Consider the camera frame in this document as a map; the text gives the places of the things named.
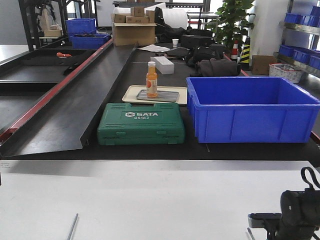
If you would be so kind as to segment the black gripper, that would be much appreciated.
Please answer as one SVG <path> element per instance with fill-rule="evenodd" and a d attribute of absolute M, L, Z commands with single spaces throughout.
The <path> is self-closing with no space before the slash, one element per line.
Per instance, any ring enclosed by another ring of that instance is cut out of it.
<path fill-rule="evenodd" d="M 268 240 L 318 240 L 320 192 L 286 190 L 280 197 L 281 212 L 250 213 L 250 228 L 265 229 Z"/>

